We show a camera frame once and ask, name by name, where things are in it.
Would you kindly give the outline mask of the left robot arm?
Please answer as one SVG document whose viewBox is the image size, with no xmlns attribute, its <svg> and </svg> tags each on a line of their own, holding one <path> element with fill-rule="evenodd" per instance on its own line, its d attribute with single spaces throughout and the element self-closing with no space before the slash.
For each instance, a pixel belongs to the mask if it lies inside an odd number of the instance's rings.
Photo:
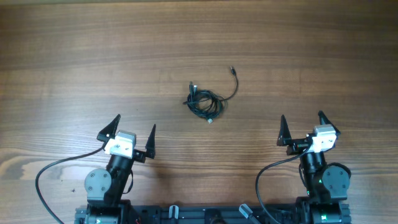
<svg viewBox="0 0 398 224">
<path fill-rule="evenodd" d="M 129 177 L 133 176 L 135 162 L 144 163 L 147 158 L 155 157 L 155 130 L 152 127 L 145 151 L 135 149 L 136 135 L 118 129 L 121 119 L 117 115 L 112 122 L 97 135 L 103 142 L 103 150 L 110 155 L 104 169 L 95 169 L 85 178 L 87 206 L 76 209 L 76 224 L 125 224 L 140 223 L 141 216 L 131 205 L 130 200 L 121 197 Z"/>
</svg>

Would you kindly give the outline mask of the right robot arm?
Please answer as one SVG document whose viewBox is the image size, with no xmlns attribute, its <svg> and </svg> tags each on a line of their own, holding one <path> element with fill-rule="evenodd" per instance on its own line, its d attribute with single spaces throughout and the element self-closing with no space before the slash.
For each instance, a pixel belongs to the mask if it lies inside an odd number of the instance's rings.
<svg viewBox="0 0 398 224">
<path fill-rule="evenodd" d="M 305 138 L 291 137 L 284 115 L 280 119 L 278 146 L 286 146 L 288 156 L 300 157 L 300 177 L 307 190 L 306 197 L 296 199 L 295 223 L 351 223 L 348 198 L 351 171 L 343 164 L 327 163 L 325 153 L 335 147 L 341 132 L 319 111 L 320 124 Z"/>
</svg>

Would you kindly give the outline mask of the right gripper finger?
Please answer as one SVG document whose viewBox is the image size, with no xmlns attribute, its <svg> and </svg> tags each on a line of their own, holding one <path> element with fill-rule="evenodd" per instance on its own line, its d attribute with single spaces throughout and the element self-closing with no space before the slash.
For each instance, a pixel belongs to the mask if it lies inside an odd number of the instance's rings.
<svg viewBox="0 0 398 224">
<path fill-rule="evenodd" d="M 341 134 L 340 130 L 326 117 L 325 113 L 322 110 L 318 112 L 318 117 L 321 125 L 330 124 L 334 128 L 336 135 Z"/>
<path fill-rule="evenodd" d="M 277 138 L 277 146 L 288 146 L 292 144 L 289 126 L 284 115 L 280 118 L 280 130 Z"/>
</svg>

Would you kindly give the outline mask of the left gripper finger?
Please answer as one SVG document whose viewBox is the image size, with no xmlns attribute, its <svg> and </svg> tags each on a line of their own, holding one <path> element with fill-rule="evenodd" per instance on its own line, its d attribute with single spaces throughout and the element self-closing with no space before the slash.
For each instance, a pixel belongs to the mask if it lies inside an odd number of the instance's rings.
<svg viewBox="0 0 398 224">
<path fill-rule="evenodd" d="M 97 135 L 97 140 L 101 142 L 108 142 L 110 139 L 114 139 L 118 128 L 121 115 L 118 114 L 112 122 L 110 122 L 105 128 L 103 128 Z"/>
<path fill-rule="evenodd" d="M 146 157 L 151 159 L 155 158 L 155 131 L 156 131 L 156 124 L 153 125 L 145 146 Z"/>
</svg>

